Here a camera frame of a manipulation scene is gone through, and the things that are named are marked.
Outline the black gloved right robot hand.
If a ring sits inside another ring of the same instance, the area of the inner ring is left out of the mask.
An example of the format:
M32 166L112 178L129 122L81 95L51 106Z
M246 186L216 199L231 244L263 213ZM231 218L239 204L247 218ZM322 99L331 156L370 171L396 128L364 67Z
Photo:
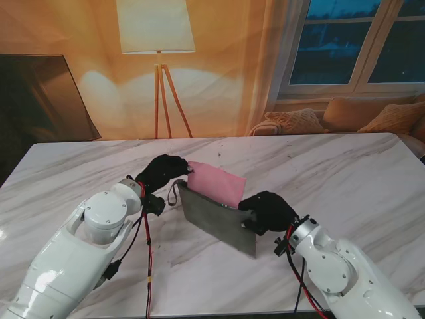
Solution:
M238 204L241 211L251 211L252 216L245 219L244 228L262 236L267 231L282 232L297 219L299 215L288 203L276 193L259 192Z

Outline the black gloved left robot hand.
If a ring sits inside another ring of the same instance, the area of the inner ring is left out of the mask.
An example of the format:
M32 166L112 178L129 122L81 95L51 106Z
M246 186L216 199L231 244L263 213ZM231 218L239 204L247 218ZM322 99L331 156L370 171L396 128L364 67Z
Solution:
M135 180L144 186L146 194L156 192L172 179L189 175L192 167L180 156L163 154L154 158Z

